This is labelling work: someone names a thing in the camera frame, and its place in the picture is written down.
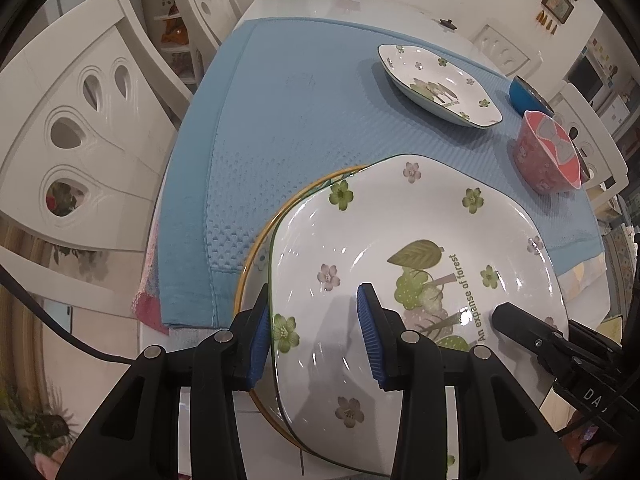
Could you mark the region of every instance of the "metal screw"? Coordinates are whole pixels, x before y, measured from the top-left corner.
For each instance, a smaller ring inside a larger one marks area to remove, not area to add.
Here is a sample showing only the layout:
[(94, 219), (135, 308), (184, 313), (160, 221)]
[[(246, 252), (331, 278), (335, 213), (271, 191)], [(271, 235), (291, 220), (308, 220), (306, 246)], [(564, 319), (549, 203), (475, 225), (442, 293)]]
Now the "metal screw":
[(155, 359), (162, 353), (162, 349), (158, 345), (151, 345), (145, 348), (142, 355), (147, 359)]
[(231, 341), (234, 338), (233, 332), (231, 330), (219, 330), (213, 335), (213, 339), (215, 339), (219, 343), (226, 343)]
[(405, 343), (417, 343), (418, 341), (420, 341), (420, 334), (414, 332), (413, 330), (405, 330), (400, 335), (400, 338)]
[(491, 350), (489, 350), (486, 346), (478, 345), (474, 348), (474, 354), (480, 359), (488, 359), (489, 357), (491, 357)]

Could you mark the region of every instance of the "dining table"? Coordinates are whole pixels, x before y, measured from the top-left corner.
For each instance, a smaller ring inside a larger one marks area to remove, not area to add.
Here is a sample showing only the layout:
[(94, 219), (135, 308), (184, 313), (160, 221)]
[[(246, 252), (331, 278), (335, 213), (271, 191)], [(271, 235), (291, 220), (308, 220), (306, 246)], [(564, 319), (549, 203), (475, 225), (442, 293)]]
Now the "dining table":
[[(568, 317), (591, 328), (600, 323), (609, 291), (586, 193), (541, 197), (527, 187), (509, 152), (522, 120), (508, 101), (510, 82), (441, 18), (448, 16), (387, 0), (249, 6), (178, 131), (141, 283), (146, 303), (136, 308), (141, 349), (185, 348), (228, 326), (246, 256), (278, 208), (323, 175), (398, 153), (436, 158), (516, 200), (545, 240)], [(382, 43), (416, 44), (446, 57), (482, 83), (503, 122), (462, 128), (412, 104), (381, 66)], [(235, 399), (248, 478), (356, 474), (280, 438), (246, 394)], [(184, 392), (178, 443), (184, 474), (188, 411)]]

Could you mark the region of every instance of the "oval cutout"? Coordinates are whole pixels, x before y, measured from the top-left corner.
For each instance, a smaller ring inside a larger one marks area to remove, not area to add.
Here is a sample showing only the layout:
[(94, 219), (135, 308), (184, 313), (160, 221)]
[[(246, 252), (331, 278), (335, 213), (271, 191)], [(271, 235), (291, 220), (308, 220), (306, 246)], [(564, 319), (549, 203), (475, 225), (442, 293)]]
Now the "oval cutout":
[(55, 216), (67, 216), (73, 210), (80, 207), (86, 190), (81, 189), (77, 182), (69, 180), (57, 180), (49, 186), (45, 195), (47, 209)]
[(63, 150), (77, 148), (84, 139), (82, 128), (73, 119), (60, 117), (51, 125), (51, 142)]
[(86, 77), (82, 83), (82, 94), (91, 108), (96, 112), (100, 111), (102, 90), (100, 88), (100, 82), (95, 75), (91, 74)]
[(131, 88), (131, 80), (129, 78), (129, 70), (124, 65), (117, 67), (116, 72), (113, 75), (116, 80), (116, 86), (125, 99), (129, 95), (129, 89)]

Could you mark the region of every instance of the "bow pattern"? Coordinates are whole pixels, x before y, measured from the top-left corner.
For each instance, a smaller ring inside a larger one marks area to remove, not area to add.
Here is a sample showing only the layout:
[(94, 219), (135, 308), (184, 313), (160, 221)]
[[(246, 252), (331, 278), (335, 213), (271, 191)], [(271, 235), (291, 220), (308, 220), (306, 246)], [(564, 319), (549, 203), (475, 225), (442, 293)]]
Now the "bow pattern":
[(559, 165), (568, 163), (575, 156), (574, 144), (570, 140), (565, 140), (558, 135), (558, 129), (554, 120), (545, 116), (538, 127), (536, 135), (541, 139), (549, 140), (556, 149), (556, 160)]

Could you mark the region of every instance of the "blue bowl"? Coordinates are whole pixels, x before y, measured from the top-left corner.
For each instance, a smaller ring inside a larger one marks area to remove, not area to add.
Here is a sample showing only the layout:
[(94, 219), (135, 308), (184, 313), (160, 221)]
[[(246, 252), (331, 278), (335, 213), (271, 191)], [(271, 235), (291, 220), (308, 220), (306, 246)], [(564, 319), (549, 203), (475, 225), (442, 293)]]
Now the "blue bowl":
[(530, 110), (532, 112), (542, 112), (549, 117), (554, 116), (554, 111), (549, 106), (549, 103), (520, 76), (516, 76), (511, 81), (509, 97), (511, 98), (511, 105), (520, 115), (524, 115), (524, 112)]

